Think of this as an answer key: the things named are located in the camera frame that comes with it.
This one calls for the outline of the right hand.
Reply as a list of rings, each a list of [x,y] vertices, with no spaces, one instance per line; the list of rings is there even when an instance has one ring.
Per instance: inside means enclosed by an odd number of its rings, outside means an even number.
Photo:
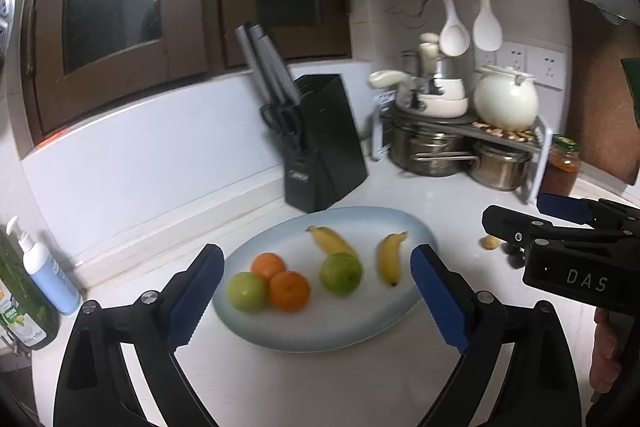
[[[594,330],[589,384],[596,392],[608,393],[622,371],[620,363],[615,358],[620,342],[610,321],[608,321],[608,311],[597,308],[594,312],[594,323],[596,323],[596,329]]]

